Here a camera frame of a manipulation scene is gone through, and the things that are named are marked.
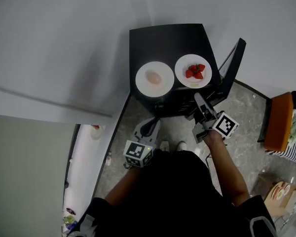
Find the person's right arm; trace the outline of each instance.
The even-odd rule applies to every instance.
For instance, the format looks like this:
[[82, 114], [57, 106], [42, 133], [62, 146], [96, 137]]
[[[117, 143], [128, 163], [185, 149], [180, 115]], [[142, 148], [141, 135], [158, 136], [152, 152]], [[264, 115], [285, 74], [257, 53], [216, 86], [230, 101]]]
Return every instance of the person's right arm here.
[[222, 195], [238, 207], [250, 198], [245, 180], [218, 132], [211, 130], [204, 141], [211, 151]]

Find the floor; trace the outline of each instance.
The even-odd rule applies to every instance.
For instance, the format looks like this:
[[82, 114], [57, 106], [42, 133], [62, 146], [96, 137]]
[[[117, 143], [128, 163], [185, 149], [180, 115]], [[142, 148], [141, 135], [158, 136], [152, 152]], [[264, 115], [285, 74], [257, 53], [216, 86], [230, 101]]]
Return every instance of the floor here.
[[[259, 174], [272, 176], [273, 181], [286, 181], [296, 184], [296, 163], [290, 162], [277, 156], [269, 156], [264, 152], [263, 145], [257, 143], [262, 121], [264, 117], [266, 100], [234, 83], [226, 100], [215, 106], [217, 112], [224, 110], [232, 118], [240, 123], [233, 136], [225, 140], [227, 149], [242, 173], [248, 190], [252, 195], [263, 192], [256, 189]], [[96, 197], [105, 195], [124, 176], [126, 169], [123, 150], [125, 142], [130, 138], [135, 126], [152, 115], [134, 98], [131, 97], [116, 136], [111, 146], [111, 164], [105, 165], [95, 193]], [[162, 118], [158, 142], [168, 140], [170, 150], [174, 151], [177, 144], [183, 140], [187, 143], [188, 150], [196, 152], [204, 160], [209, 150], [204, 142], [196, 144], [192, 134], [194, 120], [188, 121], [185, 117]], [[215, 188], [220, 192], [216, 171], [212, 161], [209, 159], [209, 167]], [[282, 226], [283, 221], [277, 221], [277, 228]]]

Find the egg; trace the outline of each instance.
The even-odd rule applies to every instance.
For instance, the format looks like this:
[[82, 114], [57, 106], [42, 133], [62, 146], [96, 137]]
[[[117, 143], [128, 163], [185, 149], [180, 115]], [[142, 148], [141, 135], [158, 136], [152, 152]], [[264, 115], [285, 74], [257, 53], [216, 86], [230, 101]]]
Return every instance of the egg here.
[[158, 75], [157, 73], [149, 73], [147, 75], [147, 80], [151, 82], [152, 84], [160, 84], [161, 83], [161, 76]]

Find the striped fabric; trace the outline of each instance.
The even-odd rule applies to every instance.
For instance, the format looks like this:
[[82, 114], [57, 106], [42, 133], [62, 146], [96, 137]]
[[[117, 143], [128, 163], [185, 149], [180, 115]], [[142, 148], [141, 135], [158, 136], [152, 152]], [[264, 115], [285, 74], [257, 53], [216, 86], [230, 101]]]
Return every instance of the striped fabric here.
[[287, 147], [284, 152], [270, 151], [267, 153], [271, 156], [276, 155], [296, 162], [296, 142], [291, 147], [289, 147], [287, 144]]

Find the black table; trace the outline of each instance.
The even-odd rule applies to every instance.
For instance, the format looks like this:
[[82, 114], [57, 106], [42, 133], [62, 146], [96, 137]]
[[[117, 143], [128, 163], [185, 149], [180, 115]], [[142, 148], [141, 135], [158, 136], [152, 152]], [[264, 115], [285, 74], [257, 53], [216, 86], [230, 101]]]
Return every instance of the black table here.
[[[232, 50], [228, 57], [232, 61], [222, 81], [202, 24], [162, 25], [134, 29], [130, 30], [129, 41], [131, 93], [152, 114], [160, 118], [192, 115], [197, 108], [194, 100], [196, 92], [200, 92], [213, 106], [225, 99], [237, 74], [245, 47], [245, 42], [242, 40], [241, 52], [235, 52], [236, 47]], [[209, 62], [212, 68], [212, 79], [208, 85], [200, 89], [191, 89], [181, 84], [174, 76], [172, 89], [161, 97], [147, 97], [137, 89], [136, 73], [142, 65], [151, 61], [160, 61], [167, 64], [175, 75], [174, 67], [177, 60], [186, 54], [200, 55]]]

